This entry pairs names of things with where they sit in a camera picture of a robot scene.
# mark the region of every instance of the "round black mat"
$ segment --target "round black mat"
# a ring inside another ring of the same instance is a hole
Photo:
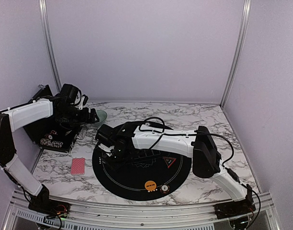
[[[151,127],[162,125],[149,122]],[[118,131],[122,125],[114,128]],[[158,150],[134,150],[134,160],[117,171],[102,163],[106,154],[96,145],[92,166],[100,183],[116,196],[137,201],[154,200],[178,189],[188,177],[191,158]]]

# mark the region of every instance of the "white marble surface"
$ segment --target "white marble surface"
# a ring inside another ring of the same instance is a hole
[[[256,182],[232,129],[217,105],[176,103],[89,103],[89,107],[104,110],[108,114],[106,124],[115,127],[126,121],[143,120],[159,116],[167,126],[178,130],[193,130],[206,126],[212,133],[227,137],[235,148],[235,156],[226,165],[232,168],[246,184],[257,190]],[[184,184],[172,194],[152,201],[126,200],[107,191],[97,180],[92,169],[92,152],[95,147],[96,129],[88,125],[86,137],[77,140],[71,153],[45,150],[34,171],[34,176],[50,190],[51,195],[109,204],[177,205],[212,202],[229,199],[229,195],[208,179],[189,174]],[[214,137],[222,159],[231,150],[223,140]],[[70,174],[72,158],[85,158],[84,175]]]

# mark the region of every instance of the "white wall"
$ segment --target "white wall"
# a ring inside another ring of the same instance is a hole
[[[56,92],[38,1],[0,0],[0,110],[27,102],[39,84],[49,84]],[[14,133],[14,141],[19,158],[30,169],[38,147],[22,129]],[[0,170],[0,229],[13,190]]]
[[[243,0],[48,0],[62,83],[91,100],[220,103]]]
[[[283,229],[293,230],[293,0],[253,0],[226,113]]]

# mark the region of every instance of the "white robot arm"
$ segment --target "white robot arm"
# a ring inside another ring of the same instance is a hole
[[[150,127],[146,125],[141,126],[141,130],[147,130]],[[133,145],[136,149],[148,149],[152,146],[156,140],[162,135],[160,141],[152,148],[154,150],[161,150],[167,152],[174,152],[180,155],[184,155],[189,158],[193,158],[194,145],[196,133],[194,131],[177,131],[177,130],[165,130],[161,133],[160,128],[152,128],[153,132],[140,131],[139,127],[134,131],[134,137],[132,137]],[[235,181],[227,169],[221,164],[219,165],[220,172],[215,173],[211,179],[220,185],[234,201],[240,201],[246,198],[246,191],[239,182]]]
[[[60,203],[49,199],[48,189],[20,161],[16,154],[12,133],[30,123],[53,115],[58,123],[64,122],[70,127],[80,126],[83,123],[95,123],[98,120],[95,109],[83,108],[88,97],[80,95],[80,100],[77,102],[78,92],[80,90],[75,86],[64,84],[61,92],[56,96],[37,98],[30,103],[0,111],[0,165],[9,178],[31,196],[29,208],[32,210],[49,213]]]
[[[107,157],[102,159],[103,163],[112,170],[117,170],[131,159],[127,154],[132,152],[129,151],[132,149],[153,149],[181,154],[192,158],[194,175],[214,181],[232,198],[232,202],[215,207],[218,218],[256,210],[251,187],[248,184],[243,185],[235,172],[220,163],[221,154],[211,137],[216,134],[210,134],[204,126],[199,126],[198,130],[179,131],[145,124],[145,121],[140,125],[137,122],[126,122],[119,130],[102,125],[96,139],[99,141],[99,148],[107,154]]]

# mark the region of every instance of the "round sticker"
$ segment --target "round sticker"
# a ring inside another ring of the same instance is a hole
[[[145,188],[148,191],[154,191],[156,189],[156,183],[154,181],[147,181],[145,183]]]

